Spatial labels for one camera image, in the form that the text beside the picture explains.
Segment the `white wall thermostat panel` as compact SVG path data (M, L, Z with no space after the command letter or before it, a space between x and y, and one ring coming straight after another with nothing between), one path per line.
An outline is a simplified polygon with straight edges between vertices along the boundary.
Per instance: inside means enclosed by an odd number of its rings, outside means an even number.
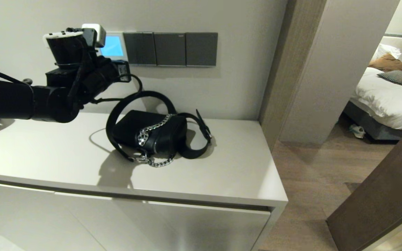
M112 60L128 62L128 54L123 33L107 32L105 46L99 49L99 54Z

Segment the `white cabinet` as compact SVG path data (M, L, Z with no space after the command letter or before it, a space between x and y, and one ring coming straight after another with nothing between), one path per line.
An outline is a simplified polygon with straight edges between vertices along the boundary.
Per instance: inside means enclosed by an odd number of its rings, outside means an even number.
M265 210L264 242L288 198L257 121L205 119L213 139L197 159L165 167L124 159L105 134L107 114L67 124L0 122L0 185L78 195Z

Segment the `white cabinet door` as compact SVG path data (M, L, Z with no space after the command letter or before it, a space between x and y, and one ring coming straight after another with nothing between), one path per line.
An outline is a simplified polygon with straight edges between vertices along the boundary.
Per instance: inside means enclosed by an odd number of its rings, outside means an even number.
M0 235L26 251L106 251L46 190L0 185Z
M56 192L106 251L250 251L265 210Z

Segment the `light shoe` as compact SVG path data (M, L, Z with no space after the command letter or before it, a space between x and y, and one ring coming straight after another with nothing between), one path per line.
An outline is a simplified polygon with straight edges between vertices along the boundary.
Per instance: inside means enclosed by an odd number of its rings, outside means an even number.
M364 128L356 124L351 124L348 130L358 139L363 139L366 134Z

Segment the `bed with white duvet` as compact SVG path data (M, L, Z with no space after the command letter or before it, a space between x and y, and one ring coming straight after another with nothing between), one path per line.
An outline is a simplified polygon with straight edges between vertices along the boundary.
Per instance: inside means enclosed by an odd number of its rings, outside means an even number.
M381 70L368 67L346 104L343 114L365 130L373 141L402 138L402 86L378 77Z

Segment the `brown cushion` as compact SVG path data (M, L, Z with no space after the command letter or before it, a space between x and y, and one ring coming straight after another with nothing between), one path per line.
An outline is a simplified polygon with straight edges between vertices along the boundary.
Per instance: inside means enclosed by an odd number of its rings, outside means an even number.
M402 71L402 61L396 59L392 54L386 53L383 56L372 60L368 67L373 67L385 73L393 70Z

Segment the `grey checkered pillow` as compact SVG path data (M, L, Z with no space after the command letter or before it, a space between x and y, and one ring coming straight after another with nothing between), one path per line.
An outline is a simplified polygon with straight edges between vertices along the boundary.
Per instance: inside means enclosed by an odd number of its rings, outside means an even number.
M393 70L386 73L379 73L379 78L384 79L385 81L389 81L393 84L402 86L402 71L401 70Z

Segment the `white pillow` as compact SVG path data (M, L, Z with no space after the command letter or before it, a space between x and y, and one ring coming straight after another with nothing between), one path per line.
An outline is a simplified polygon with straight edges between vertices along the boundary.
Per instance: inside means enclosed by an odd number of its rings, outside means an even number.
M383 36L371 61L380 58L386 53L391 53L396 59L402 62L402 35L387 34Z

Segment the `dark brown wooden door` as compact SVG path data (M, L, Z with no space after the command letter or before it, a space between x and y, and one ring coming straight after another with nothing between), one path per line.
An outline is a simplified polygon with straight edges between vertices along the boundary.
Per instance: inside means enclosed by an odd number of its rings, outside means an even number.
M326 222L338 251L362 251L402 224L402 139Z

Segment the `dark grey switch panel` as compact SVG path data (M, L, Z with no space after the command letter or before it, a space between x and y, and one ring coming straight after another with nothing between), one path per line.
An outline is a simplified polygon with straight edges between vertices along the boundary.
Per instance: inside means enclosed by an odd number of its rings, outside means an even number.
M157 66L154 33L124 32L123 38L130 64Z

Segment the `grey single rocker wall switch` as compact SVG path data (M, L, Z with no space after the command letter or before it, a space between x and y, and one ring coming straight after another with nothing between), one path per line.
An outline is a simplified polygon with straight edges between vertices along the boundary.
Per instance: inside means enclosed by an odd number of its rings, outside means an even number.
M158 66L186 66L185 33L154 33L154 40Z
M215 67L218 33L185 33L186 66Z

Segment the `wooden door frame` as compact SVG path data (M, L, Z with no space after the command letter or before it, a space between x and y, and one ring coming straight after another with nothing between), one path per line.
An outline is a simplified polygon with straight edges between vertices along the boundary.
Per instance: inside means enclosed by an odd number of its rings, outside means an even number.
M281 135L327 0L288 0L258 121L269 150Z

